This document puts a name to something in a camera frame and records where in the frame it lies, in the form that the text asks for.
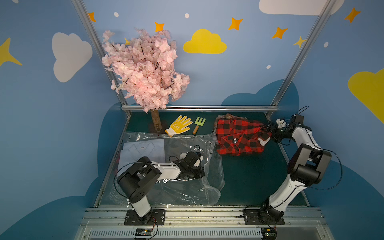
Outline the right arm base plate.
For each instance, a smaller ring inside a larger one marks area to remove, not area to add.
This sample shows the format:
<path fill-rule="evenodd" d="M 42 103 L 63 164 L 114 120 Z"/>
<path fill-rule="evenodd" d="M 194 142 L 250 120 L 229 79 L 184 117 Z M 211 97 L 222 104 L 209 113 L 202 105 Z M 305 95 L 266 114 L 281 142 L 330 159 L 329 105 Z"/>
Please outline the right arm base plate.
<path fill-rule="evenodd" d="M 246 225 L 284 225 L 284 212 L 275 209 L 255 210 L 244 209 L 243 218 Z"/>

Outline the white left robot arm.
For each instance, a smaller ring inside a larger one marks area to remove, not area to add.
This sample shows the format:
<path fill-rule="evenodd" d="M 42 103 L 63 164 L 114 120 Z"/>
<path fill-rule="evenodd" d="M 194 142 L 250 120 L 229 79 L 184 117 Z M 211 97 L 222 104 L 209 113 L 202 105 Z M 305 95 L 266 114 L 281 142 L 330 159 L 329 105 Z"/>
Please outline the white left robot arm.
<path fill-rule="evenodd" d="M 117 184 L 133 206 L 136 215 L 144 218 L 152 210 L 147 194 L 160 180 L 201 179 L 206 174 L 202 166 L 203 155 L 196 152 L 186 153 L 184 158 L 171 163 L 152 162 L 142 157 L 117 176 Z"/>

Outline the red black checkered cloth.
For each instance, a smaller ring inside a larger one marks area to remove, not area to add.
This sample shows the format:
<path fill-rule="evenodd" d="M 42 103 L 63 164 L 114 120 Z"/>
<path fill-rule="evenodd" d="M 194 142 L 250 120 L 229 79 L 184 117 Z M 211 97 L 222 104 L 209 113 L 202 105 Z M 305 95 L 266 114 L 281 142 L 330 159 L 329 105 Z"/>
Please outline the red black checkered cloth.
<path fill-rule="evenodd" d="M 216 134 L 218 154 L 231 156 L 262 153 L 272 136 L 263 123 L 244 119 L 219 119 Z"/>

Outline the clear plastic vacuum bag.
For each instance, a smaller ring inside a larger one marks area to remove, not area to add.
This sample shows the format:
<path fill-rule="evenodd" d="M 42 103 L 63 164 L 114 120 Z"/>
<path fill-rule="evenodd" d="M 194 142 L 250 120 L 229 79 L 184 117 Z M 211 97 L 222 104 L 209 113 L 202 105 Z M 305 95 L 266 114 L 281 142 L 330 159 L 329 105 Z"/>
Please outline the clear plastic vacuum bag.
<path fill-rule="evenodd" d="M 175 135 L 172 138 L 166 134 L 152 134 L 141 132 L 126 132 L 124 143 L 148 140 L 164 140 L 165 163 L 180 159 L 180 154 L 193 151 L 204 157 L 202 166 L 206 175 L 201 179 L 191 180 L 160 180 L 148 193 L 148 200 L 152 206 L 211 206 L 221 197 L 221 190 L 225 185 L 222 158 L 216 151 L 217 138 L 215 134 L 208 135 Z M 111 173 L 102 205 L 126 206 L 125 194 L 117 184 L 119 173 L 119 159 Z"/>

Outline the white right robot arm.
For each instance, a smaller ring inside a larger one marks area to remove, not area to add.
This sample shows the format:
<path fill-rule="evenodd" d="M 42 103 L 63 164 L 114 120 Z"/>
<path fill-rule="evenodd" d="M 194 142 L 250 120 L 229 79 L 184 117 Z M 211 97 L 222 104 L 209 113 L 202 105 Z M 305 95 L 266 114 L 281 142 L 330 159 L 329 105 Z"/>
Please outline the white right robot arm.
<path fill-rule="evenodd" d="M 289 120 L 277 119 L 268 126 L 274 140 L 293 140 L 298 149 L 288 162 L 286 179 L 263 204 L 262 212 L 284 213 L 301 191 L 318 184 L 325 175 L 332 154 L 317 144 L 312 129 L 303 122 L 304 117 L 295 114 Z"/>

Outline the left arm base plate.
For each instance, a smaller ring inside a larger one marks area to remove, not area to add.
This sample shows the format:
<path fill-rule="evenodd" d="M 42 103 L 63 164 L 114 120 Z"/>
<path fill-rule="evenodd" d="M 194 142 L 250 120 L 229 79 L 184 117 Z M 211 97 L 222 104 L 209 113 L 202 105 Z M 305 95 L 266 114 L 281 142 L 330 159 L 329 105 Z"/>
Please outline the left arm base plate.
<path fill-rule="evenodd" d="M 148 226 L 154 223 L 158 226 L 165 224 L 166 211 L 151 209 L 143 217 L 139 217 L 135 210 L 128 210 L 126 213 L 124 225 L 125 226 Z"/>

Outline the red plaid shirt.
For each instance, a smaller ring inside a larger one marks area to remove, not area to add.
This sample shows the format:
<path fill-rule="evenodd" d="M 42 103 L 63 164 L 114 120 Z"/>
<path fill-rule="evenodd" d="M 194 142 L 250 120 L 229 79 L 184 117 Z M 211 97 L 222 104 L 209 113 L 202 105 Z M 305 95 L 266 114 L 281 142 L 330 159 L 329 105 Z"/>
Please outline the red plaid shirt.
<path fill-rule="evenodd" d="M 225 115 L 219 115 L 216 118 L 216 120 L 220 120 L 220 119 L 231 120 L 231 119 L 242 119 L 242 117 L 234 116 L 234 115 L 231 115 L 231 114 L 227 113 Z"/>

